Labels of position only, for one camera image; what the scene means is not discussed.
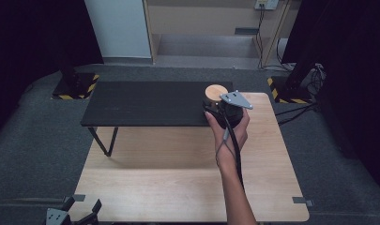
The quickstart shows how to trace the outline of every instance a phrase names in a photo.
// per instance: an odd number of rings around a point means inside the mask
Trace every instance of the human arm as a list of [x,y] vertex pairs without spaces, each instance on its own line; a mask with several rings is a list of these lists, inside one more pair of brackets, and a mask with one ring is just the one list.
[[[206,112],[205,116],[215,137],[215,147],[217,151],[216,159],[218,161],[222,188],[224,191],[227,223],[235,225],[256,224],[256,219],[251,211],[251,206],[246,197],[246,193],[241,186],[239,177],[236,173],[236,160],[233,157],[232,152],[234,150],[233,141],[231,140],[231,137],[229,137],[226,144],[222,144],[225,130],[220,127],[212,114]],[[246,128],[249,122],[250,118],[248,112],[244,109],[242,120],[234,128],[236,140],[240,149],[242,149],[245,141],[248,139]]]

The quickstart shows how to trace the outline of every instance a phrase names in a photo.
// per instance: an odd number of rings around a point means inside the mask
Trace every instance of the electrical outlet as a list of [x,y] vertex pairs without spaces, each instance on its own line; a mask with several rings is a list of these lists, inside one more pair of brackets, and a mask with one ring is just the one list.
[[265,10],[274,10],[278,6],[278,2],[280,0],[256,0],[256,4],[254,5],[254,8],[257,10],[261,9],[261,5],[264,4],[263,9]]

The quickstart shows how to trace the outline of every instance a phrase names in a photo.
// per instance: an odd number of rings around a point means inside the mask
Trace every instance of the forearm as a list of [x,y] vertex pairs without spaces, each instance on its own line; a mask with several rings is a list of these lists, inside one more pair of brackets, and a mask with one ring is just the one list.
[[228,224],[256,224],[245,191],[236,174],[236,165],[226,162],[220,165]]

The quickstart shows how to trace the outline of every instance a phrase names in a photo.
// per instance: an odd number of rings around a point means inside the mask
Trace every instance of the wooden table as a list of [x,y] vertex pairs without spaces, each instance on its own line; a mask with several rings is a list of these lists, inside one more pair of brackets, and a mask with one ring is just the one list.
[[[242,149],[246,193],[258,221],[306,221],[292,163],[268,95],[242,93],[254,106],[249,138]],[[102,141],[113,127],[99,127]],[[114,154],[105,157],[93,142],[75,194],[85,195],[69,211],[72,220],[102,202],[99,221],[226,221],[209,127],[122,127]]]

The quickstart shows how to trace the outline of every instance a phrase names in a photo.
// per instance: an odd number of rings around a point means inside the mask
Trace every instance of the hand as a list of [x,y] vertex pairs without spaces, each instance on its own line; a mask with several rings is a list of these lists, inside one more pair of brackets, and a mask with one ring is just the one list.
[[[207,119],[207,122],[209,123],[210,127],[212,128],[214,137],[215,137],[215,150],[217,151],[220,147],[220,151],[218,153],[217,160],[219,162],[219,165],[221,164],[230,164],[230,165],[236,165],[236,160],[233,158],[233,153],[230,152],[230,149],[234,151],[234,144],[231,140],[231,137],[228,138],[226,141],[227,146],[225,144],[221,145],[223,142],[223,136],[225,130],[220,127],[219,123],[217,122],[216,118],[209,112],[205,112],[205,116]],[[239,150],[242,149],[243,145],[245,144],[245,141],[248,139],[248,132],[246,131],[246,128],[248,127],[248,124],[250,122],[250,118],[248,115],[248,112],[246,109],[243,109],[243,117],[239,124],[234,128],[234,133],[236,135],[236,140],[239,145]]]

